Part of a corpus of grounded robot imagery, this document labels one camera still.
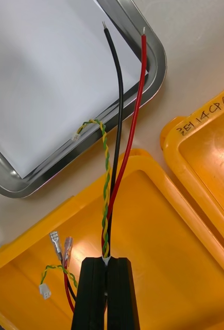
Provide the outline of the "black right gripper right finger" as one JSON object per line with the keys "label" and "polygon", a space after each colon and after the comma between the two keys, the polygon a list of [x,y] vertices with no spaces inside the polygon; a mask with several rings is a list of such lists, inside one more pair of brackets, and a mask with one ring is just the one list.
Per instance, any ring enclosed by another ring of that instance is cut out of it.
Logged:
{"label": "black right gripper right finger", "polygon": [[130,260],[112,257],[107,275],[107,329],[140,329]]}

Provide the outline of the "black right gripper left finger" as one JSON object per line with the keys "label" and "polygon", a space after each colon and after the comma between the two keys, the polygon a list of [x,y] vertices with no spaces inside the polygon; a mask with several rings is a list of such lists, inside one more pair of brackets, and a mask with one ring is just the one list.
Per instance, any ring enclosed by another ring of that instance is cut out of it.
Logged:
{"label": "black right gripper left finger", "polygon": [[105,273],[101,257],[83,260],[71,329],[104,329]]}

